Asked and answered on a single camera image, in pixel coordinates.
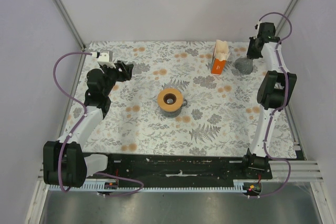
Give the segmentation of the grey ribbed glass dripper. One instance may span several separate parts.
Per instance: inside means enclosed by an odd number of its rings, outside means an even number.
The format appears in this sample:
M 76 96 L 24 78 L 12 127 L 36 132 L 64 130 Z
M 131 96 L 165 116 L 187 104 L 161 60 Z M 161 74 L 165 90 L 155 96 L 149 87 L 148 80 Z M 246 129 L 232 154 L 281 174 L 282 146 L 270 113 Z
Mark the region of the grey ribbed glass dripper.
M 247 57 L 237 59 L 234 65 L 241 74 L 251 74 L 253 71 L 253 60 Z

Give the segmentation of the orange coffee filter box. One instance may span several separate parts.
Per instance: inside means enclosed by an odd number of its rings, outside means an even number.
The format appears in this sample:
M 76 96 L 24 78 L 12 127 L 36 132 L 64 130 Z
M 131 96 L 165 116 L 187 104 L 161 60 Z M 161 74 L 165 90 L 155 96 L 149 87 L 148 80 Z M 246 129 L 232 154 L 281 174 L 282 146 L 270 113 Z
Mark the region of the orange coffee filter box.
M 212 56 L 211 74 L 222 74 L 229 56 L 230 51 L 228 42 L 217 39 Z

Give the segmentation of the round wooden dripper stand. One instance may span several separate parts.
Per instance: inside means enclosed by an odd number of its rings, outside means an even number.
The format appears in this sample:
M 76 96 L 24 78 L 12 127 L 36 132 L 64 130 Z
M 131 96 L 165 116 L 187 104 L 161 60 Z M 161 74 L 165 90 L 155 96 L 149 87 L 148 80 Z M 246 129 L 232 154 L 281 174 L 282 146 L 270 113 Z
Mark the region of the round wooden dripper stand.
M 174 88 L 163 89 L 157 95 L 157 104 L 160 109 L 165 112 L 175 112 L 182 107 L 183 104 L 182 93 Z

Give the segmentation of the grey glass carafe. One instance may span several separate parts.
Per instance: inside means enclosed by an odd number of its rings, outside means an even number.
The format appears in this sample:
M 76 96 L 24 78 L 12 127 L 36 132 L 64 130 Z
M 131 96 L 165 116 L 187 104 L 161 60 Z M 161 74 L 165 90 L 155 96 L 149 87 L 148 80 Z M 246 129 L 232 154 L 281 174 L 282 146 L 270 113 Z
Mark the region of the grey glass carafe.
M 186 99 L 177 100 L 173 98 L 164 98 L 164 107 L 160 106 L 161 113 L 168 118 L 177 117 L 183 107 L 187 106 L 188 101 Z

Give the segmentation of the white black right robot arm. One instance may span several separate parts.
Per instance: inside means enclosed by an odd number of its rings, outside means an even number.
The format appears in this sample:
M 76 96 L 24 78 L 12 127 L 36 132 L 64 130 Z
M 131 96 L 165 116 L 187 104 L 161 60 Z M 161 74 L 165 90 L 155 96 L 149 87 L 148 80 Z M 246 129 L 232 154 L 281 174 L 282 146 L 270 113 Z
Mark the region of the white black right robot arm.
M 282 52 L 282 40 L 276 36 L 273 23 L 258 22 L 257 35 L 250 38 L 247 59 L 263 58 L 267 72 L 257 92 L 260 114 L 257 129 L 240 166 L 241 174 L 248 179 L 259 179 L 270 173 L 269 145 L 278 116 L 288 105 L 297 82 L 297 75 L 286 67 Z

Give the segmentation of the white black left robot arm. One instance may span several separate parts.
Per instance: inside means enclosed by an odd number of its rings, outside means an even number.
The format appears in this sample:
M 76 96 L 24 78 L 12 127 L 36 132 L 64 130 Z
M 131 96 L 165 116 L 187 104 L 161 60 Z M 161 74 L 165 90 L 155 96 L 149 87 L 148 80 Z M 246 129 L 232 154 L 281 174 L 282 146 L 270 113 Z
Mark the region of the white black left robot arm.
M 57 185 L 64 192 L 81 187 L 86 178 L 99 173 L 104 178 L 115 174 L 116 166 L 104 154 L 84 154 L 82 147 L 93 130 L 109 112 L 109 94 L 117 82 L 132 78 L 133 64 L 122 61 L 115 67 L 103 66 L 87 73 L 88 89 L 82 103 L 84 112 L 69 133 L 43 147 L 44 182 Z

